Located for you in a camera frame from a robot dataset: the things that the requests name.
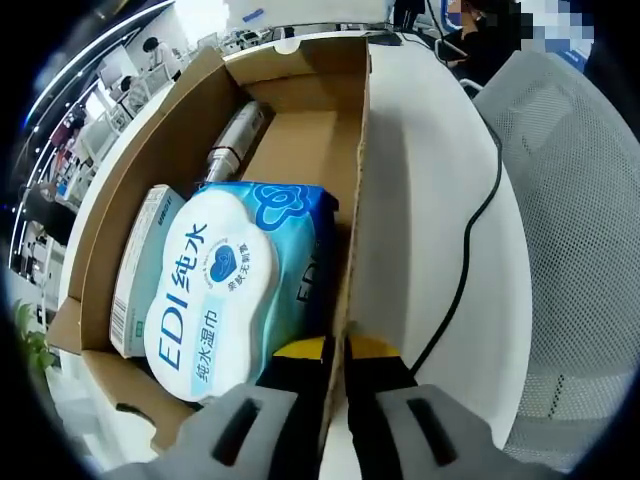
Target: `white table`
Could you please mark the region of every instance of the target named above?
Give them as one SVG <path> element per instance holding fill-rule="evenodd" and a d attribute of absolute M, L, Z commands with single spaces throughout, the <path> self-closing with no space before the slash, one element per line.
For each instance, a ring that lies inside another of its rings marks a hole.
<path fill-rule="evenodd" d="M 361 34 L 325 32 L 305 37 Z M 290 51 L 292 42 L 305 37 L 281 40 L 278 49 Z M 411 365 L 451 302 L 462 264 L 463 230 L 493 185 L 497 156 L 479 114 L 432 53 L 413 43 L 370 48 L 371 111 L 353 316 L 362 330 L 395 345 Z M 156 108 L 160 101 L 160 97 L 152 100 Z M 153 113 L 151 107 L 147 105 L 134 119 L 138 130 Z M 134 122 L 109 152 L 87 192 L 68 257 L 77 247 L 98 189 L 126 146 L 123 137 L 133 138 L 129 129 Z M 69 272 L 70 266 L 63 269 L 61 300 L 68 291 Z M 498 193 L 471 236 L 469 277 L 458 311 L 417 380 L 440 386 L 484 418 L 494 443 L 501 447 L 520 402 L 530 339 L 528 254 L 515 197 L 503 171 Z M 117 437 L 129 445 L 127 460 L 150 458 L 153 427 L 137 418 L 133 421 L 130 414 L 114 413 L 115 417 L 120 418 Z M 124 428 L 128 422 L 131 426 Z M 343 407 L 329 431 L 323 477 L 353 478 L 345 473 L 348 463 L 352 472 L 359 471 Z"/>

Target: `blue logo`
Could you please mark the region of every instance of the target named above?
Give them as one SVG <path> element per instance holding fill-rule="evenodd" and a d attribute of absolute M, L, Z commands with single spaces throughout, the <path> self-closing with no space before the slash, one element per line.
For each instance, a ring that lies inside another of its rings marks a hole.
<path fill-rule="evenodd" d="M 253 195 L 260 203 L 256 225 L 266 232 L 277 230 L 289 217 L 302 217 L 311 208 L 306 185 L 259 185 Z"/>
<path fill-rule="evenodd" d="M 229 245 L 222 245 L 216 250 L 209 274 L 214 282 L 224 282 L 235 272 L 237 266 L 233 249 Z"/>

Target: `white mesh chair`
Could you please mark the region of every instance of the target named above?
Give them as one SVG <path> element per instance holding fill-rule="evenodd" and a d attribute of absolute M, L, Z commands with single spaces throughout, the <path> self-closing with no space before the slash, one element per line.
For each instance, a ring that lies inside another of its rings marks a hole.
<path fill-rule="evenodd" d="M 502 142 L 531 265 L 531 354 L 505 451 L 568 470 L 638 367 L 640 145 L 553 54 L 515 52 L 474 103 Z"/>

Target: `wet wipes package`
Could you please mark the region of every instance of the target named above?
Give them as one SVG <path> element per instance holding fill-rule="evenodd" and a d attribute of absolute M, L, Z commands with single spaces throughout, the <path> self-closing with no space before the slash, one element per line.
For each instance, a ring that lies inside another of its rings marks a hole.
<path fill-rule="evenodd" d="M 255 379 L 322 328 L 337 201 L 321 187 L 216 183 L 174 219 L 145 324 L 158 381 L 187 401 Z"/>

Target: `blue wet wipes package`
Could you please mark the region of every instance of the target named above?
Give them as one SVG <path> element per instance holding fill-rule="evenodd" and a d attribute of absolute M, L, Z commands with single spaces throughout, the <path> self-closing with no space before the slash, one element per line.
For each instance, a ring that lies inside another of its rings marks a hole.
<path fill-rule="evenodd" d="M 254 380 L 288 343 L 330 328 L 338 201 L 323 188 L 207 184 L 178 212 L 145 323 L 158 381 L 187 401 Z"/>

